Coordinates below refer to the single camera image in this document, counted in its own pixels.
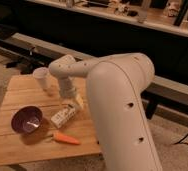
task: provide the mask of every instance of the bowl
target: bowl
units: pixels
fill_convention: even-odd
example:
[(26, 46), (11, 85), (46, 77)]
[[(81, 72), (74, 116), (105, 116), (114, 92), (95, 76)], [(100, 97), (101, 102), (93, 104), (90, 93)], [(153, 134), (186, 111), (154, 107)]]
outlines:
[(35, 106), (20, 109), (12, 118), (12, 129), (20, 134), (31, 133), (41, 124), (42, 111)]

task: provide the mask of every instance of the floor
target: floor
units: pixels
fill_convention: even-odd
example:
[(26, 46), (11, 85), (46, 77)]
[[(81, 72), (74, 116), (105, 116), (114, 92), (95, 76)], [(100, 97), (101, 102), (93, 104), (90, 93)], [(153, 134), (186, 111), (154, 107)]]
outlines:
[[(0, 55), (0, 104), (12, 75), (20, 74), (16, 68), (6, 69), (4, 63), (9, 59)], [(156, 115), (149, 121), (153, 139), (164, 171), (188, 171), (188, 146), (172, 145), (188, 132), (188, 116), (182, 113), (159, 107)], [(101, 155), (82, 156), (59, 160), (41, 161), (21, 164), (31, 171), (104, 171)], [(11, 171), (7, 166), (0, 171)]]

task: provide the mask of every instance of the carrot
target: carrot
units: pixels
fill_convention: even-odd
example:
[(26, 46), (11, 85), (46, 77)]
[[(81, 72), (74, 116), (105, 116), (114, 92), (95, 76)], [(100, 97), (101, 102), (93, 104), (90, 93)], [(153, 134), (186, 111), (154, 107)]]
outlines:
[(70, 137), (68, 135), (65, 135), (65, 134), (61, 133), (60, 131), (54, 132), (53, 138), (54, 138), (54, 140), (59, 141), (59, 142), (65, 142), (65, 143), (74, 144), (74, 145), (81, 144), (79, 140), (77, 140), (73, 137)]

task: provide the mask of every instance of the white cup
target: white cup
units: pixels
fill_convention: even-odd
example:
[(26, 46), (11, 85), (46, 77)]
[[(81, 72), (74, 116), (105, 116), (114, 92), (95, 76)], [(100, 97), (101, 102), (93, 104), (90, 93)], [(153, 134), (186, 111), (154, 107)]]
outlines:
[(49, 88), (48, 75), (49, 71), (46, 67), (40, 67), (33, 71), (33, 77), (37, 80), (43, 90)]

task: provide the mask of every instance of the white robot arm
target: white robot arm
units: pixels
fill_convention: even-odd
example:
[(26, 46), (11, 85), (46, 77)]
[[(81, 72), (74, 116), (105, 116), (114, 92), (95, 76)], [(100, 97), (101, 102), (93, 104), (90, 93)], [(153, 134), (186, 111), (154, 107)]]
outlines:
[(141, 53), (81, 62), (66, 55), (49, 65), (63, 98), (76, 96), (70, 77), (87, 77), (88, 105), (109, 171), (161, 171), (140, 93), (154, 77)]

